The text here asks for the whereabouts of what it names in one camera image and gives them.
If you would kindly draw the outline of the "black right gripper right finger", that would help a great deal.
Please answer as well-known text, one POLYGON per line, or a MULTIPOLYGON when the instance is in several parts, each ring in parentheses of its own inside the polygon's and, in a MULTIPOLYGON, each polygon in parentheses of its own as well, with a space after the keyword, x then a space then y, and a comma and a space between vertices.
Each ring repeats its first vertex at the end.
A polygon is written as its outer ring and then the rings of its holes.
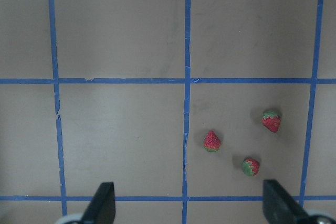
POLYGON ((270 224, 310 223, 307 212, 275 179, 265 179, 262 187, 263 214, 270 224))

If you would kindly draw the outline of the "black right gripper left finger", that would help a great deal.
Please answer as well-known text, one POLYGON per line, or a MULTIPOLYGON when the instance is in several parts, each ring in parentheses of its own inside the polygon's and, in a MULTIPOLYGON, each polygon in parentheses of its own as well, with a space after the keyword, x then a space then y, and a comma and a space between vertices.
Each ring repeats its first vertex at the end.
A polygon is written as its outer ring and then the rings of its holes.
POLYGON ((84 211, 80 223, 113 224, 116 216, 114 183, 101 183, 84 211))

